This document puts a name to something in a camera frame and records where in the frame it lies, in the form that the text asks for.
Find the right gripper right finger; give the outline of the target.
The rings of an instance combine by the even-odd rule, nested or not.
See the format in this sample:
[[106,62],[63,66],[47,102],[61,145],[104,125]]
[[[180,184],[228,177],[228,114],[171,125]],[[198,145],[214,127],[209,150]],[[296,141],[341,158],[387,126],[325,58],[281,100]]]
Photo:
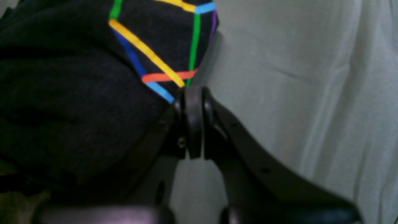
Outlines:
[[239,119],[202,91],[204,156],[223,176],[221,224],[361,224],[347,199],[300,177],[267,152]]

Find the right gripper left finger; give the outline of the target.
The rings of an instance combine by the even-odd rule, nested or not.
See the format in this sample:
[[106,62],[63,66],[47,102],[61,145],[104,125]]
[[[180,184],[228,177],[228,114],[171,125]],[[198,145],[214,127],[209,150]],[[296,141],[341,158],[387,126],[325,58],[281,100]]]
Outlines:
[[175,170],[201,156],[203,88],[175,102],[120,162],[81,188],[36,210],[33,224],[175,224],[169,207]]

